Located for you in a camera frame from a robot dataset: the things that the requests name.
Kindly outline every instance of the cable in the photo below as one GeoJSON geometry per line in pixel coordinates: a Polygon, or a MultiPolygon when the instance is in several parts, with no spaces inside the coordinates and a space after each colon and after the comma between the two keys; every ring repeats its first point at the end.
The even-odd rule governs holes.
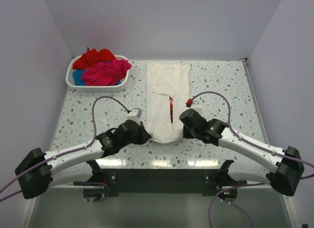
{"type": "MultiPolygon", "coordinates": [[[[193,101],[195,98],[203,95],[203,94],[215,94],[215,95],[218,95],[220,96],[222,99],[224,99],[224,101],[226,102],[227,106],[228,106],[228,125],[229,125],[229,129],[230,131],[237,137],[239,138],[240,135],[232,128],[232,125],[231,125],[231,107],[230,107],[230,103],[228,102],[228,100],[220,93],[218,92],[213,92],[213,91],[205,91],[205,92],[201,92],[197,95],[195,95],[191,100],[193,101]]],[[[259,146],[259,145],[256,145],[254,144],[253,142],[250,142],[249,140],[245,139],[245,138],[242,138],[242,141],[253,146],[253,147],[256,147],[262,151],[265,151],[265,152],[268,152],[268,153],[273,153],[273,151],[269,150],[269,149],[266,149],[262,146],[259,146]]],[[[296,161],[296,162],[300,162],[300,163],[304,163],[306,165],[309,165],[311,166],[312,168],[314,168],[314,164],[312,163],[309,163],[307,161],[304,161],[302,159],[298,159],[298,158],[293,158],[293,157],[290,157],[290,156],[286,156],[286,155],[283,155],[283,154],[280,154],[280,153],[275,153],[276,156],[280,156],[282,158],[286,158],[286,159],[290,159],[290,160],[293,160],[293,161],[296,161]]],[[[304,176],[304,177],[301,177],[301,179],[308,179],[308,178],[312,178],[314,177],[314,174],[311,174],[311,175],[308,175],[308,176],[304,176]]],[[[211,211],[211,207],[212,207],[212,204],[214,202],[214,200],[218,197],[218,195],[220,195],[221,193],[225,192],[225,191],[228,191],[228,190],[234,190],[234,189],[237,189],[237,188],[241,188],[241,187],[248,187],[248,186],[255,186],[255,185],[263,185],[263,183],[256,183],[256,184],[249,184],[249,185],[245,185],[245,186],[234,186],[234,187],[230,187],[226,190],[222,190],[220,192],[218,192],[214,198],[210,201],[210,204],[209,204],[209,210],[208,210],[208,219],[209,219],[209,225],[211,228],[213,228],[213,225],[212,225],[212,222],[211,222],[211,218],[210,218],[210,211],[211,211]]],[[[248,213],[243,209],[241,208],[239,205],[236,205],[235,203],[231,203],[232,205],[236,206],[237,208],[239,208],[240,210],[242,210],[245,215],[249,218],[250,220],[250,223],[251,223],[251,227],[253,227],[253,223],[252,223],[252,220],[250,218],[250,216],[248,215],[248,213]]]]}
{"type": "MultiPolygon", "coordinates": [[[[60,154],[57,154],[55,157],[61,157],[61,156],[64,156],[66,154],[69,154],[69,153],[74,153],[74,152],[77,152],[77,151],[80,151],[80,150],[83,150],[85,148],[88,148],[90,147],[94,142],[95,142],[95,139],[96,139],[96,121],[95,121],[95,113],[94,113],[94,109],[95,109],[95,105],[96,105],[96,102],[99,101],[100,99],[103,99],[103,98],[107,98],[107,99],[112,99],[116,102],[118,102],[128,113],[130,112],[121,102],[119,102],[117,99],[115,99],[114,97],[109,97],[109,96],[102,96],[102,97],[98,97],[96,98],[96,100],[94,101],[93,105],[92,105],[92,122],[93,122],[93,128],[94,128],[94,136],[93,136],[93,139],[86,145],[86,147],[79,147],[79,148],[76,148],[76,149],[73,149],[73,150],[70,150],[70,151],[67,151],[67,152],[63,152],[63,153],[60,153],[60,154]]],[[[8,188],[12,183],[14,183],[15,181],[17,181],[19,178],[21,178],[22,176],[24,176],[26,173],[29,173],[30,171],[42,166],[43,164],[45,163],[48,163],[49,161],[53,160],[53,157],[50,157],[32,167],[30,167],[29,169],[25,170],[24,172],[22,172],[21,174],[19,174],[18,176],[16,176],[14,179],[10,180],[3,188],[0,189],[0,194],[6,189],[8,188]]],[[[11,195],[8,195],[2,199],[0,199],[0,202],[14,196],[14,195],[17,195],[18,193],[20,193],[20,191],[17,191],[11,195]]]]}
{"type": "MultiPolygon", "coordinates": [[[[209,221],[209,226],[211,228],[213,228],[213,225],[212,225],[212,222],[211,222],[211,218],[210,218],[210,213],[211,213],[211,207],[214,203],[214,200],[222,193],[226,192],[226,191],[229,191],[229,190],[236,190],[238,188],[241,188],[241,187],[250,187],[250,186],[256,186],[256,185],[263,185],[263,183],[254,183],[254,184],[248,184],[248,185],[237,185],[237,186],[233,186],[233,187],[230,187],[230,188],[227,188],[227,189],[224,189],[224,190],[221,190],[219,191],[215,196],[214,198],[212,198],[212,200],[210,201],[209,203],[209,206],[208,206],[208,221],[209,221]]],[[[249,214],[242,208],[240,207],[239,205],[235,204],[235,203],[230,203],[231,205],[237,207],[238,209],[240,209],[242,212],[244,212],[244,214],[247,216],[247,218],[249,219],[250,221],[250,224],[251,224],[251,227],[253,227],[253,222],[252,222],[252,219],[251,217],[249,216],[249,214]]]]}
{"type": "Polygon", "coordinates": [[[101,183],[101,182],[82,182],[81,184],[82,185],[102,185],[102,186],[106,187],[106,189],[108,191],[106,193],[106,195],[104,197],[102,197],[100,200],[92,200],[91,201],[92,203],[104,201],[105,199],[107,199],[109,197],[110,189],[109,189],[109,186],[107,186],[105,183],[101,183]]]}

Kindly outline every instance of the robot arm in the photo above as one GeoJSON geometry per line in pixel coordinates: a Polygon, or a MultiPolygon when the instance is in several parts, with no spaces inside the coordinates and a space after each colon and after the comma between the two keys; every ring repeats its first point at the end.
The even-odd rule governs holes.
{"type": "Polygon", "coordinates": [[[206,144],[214,144],[231,149],[261,164],[268,170],[263,173],[260,171],[236,169],[232,166],[233,160],[228,160],[223,165],[226,177],[236,181],[250,180],[270,184],[276,191],[284,195],[294,195],[304,171],[304,166],[302,163],[282,158],[278,154],[301,159],[297,149],[288,147],[287,150],[284,150],[270,146],[240,132],[237,132],[239,135],[237,137],[232,133],[227,123],[217,119],[206,121],[193,109],[188,109],[182,113],[180,120],[184,125],[184,138],[197,138],[206,144]],[[267,148],[272,153],[262,151],[258,147],[267,148]]]}
{"type": "Polygon", "coordinates": [[[60,151],[42,152],[34,149],[16,168],[19,175],[32,166],[44,162],[18,179],[23,196],[31,199],[44,193],[49,187],[73,181],[86,181],[97,171],[93,162],[95,159],[107,157],[119,152],[129,144],[142,145],[151,135],[145,130],[139,120],[139,108],[133,109],[127,115],[124,123],[117,128],[111,128],[83,144],[69,147],[60,151]]]}

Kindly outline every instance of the gray wall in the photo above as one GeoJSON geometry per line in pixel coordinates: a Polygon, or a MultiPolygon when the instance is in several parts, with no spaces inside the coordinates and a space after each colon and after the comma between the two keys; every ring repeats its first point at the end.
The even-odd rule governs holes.
{"type": "Polygon", "coordinates": [[[248,57],[280,0],[44,0],[72,56],[248,57]]]}
{"type": "MultiPolygon", "coordinates": [[[[294,146],[313,163],[314,0],[282,0],[250,56],[249,72],[270,142],[294,146]]],[[[310,227],[313,186],[313,178],[300,182],[294,197],[310,227]]]]}
{"type": "MultiPolygon", "coordinates": [[[[0,187],[33,148],[48,150],[71,59],[43,0],[0,0],[0,187]]],[[[15,183],[1,197],[19,190],[15,183]]],[[[0,203],[0,227],[18,226],[22,195],[0,203]]]]}

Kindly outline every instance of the terrazzo pattern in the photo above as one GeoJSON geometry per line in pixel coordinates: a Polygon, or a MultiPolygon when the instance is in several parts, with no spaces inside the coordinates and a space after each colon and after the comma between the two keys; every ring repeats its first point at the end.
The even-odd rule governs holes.
{"type": "MultiPolygon", "coordinates": [[[[130,61],[130,79],[120,93],[81,93],[69,89],[52,143],[52,151],[64,149],[90,140],[93,136],[91,105],[97,97],[110,95],[128,109],[140,107],[146,122],[146,65],[150,62],[191,66],[191,96],[203,91],[224,95],[232,107],[232,124],[243,134],[263,141],[262,131],[252,101],[242,62],[239,61],[130,61]]],[[[227,120],[227,106],[215,95],[198,99],[203,105],[203,117],[227,120]]],[[[112,100],[100,100],[95,107],[97,133],[117,127],[126,120],[126,112],[112,100]]],[[[194,139],[162,145],[148,142],[143,146],[129,145],[116,155],[99,159],[102,168],[220,168],[226,159],[233,159],[237,167],[259,167],[254,161],[228,149],[206,145],[194,139]]]]}

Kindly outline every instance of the blue cloth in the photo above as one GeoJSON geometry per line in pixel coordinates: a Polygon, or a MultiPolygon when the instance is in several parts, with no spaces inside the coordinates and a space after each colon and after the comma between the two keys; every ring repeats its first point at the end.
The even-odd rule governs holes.
{"type": "Polygon", "coordinates": [[[74,83],[76,86],[86,86],[84,81],[82,80],[82,74],[85,72],[85,70],[75,70],[72,73],[74,83]]]}

